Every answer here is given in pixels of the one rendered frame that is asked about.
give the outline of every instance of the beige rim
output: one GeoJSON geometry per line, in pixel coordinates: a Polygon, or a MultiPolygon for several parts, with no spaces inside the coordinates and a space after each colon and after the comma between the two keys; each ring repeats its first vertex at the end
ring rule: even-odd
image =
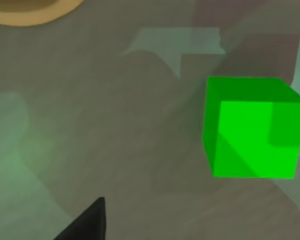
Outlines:
{"type": "Polygon", "coordinates": [[[5,10],[5,6],[0,6],[0,24],[20,27],[45,24],[75,10],[83,1],[56,0],[52,4],[33,9],[29,9],[28,3],[18,3],[18,11],[13,11],[12,7],[5,10]]]}

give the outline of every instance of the green cube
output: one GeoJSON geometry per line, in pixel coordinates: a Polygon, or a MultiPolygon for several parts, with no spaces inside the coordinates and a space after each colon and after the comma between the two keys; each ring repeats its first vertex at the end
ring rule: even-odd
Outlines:
{"type": "Polygon", "coordinates": [[[208,78],[203,145],[214,177],[293,179],[300,95],[280,78],[208,78]]]}

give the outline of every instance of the cube's top face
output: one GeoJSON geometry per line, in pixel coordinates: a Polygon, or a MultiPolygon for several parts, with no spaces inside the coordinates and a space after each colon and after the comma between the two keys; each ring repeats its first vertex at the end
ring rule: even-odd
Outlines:
{"type": "Polygon", "coordinates": [[[300,103],[300,95],[280,78],[210,76],[221,101],[300,103]]]}

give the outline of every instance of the dark triangular object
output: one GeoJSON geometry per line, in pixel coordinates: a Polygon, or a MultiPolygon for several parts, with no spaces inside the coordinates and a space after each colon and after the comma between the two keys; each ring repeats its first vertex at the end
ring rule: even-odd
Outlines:
{"type": "Polygon", "coordinates": [[[54,240],[105,240],[106,200],[98,198],[54,240]]]}

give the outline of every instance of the wooden bowl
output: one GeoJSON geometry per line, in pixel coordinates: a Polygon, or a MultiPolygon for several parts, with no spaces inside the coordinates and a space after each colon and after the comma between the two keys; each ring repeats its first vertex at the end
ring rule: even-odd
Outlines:
{"type": "Polygon", "coordinates": [[[0,24],[34,26],[54,21],[84,0],[0,0],[0,24]]]}

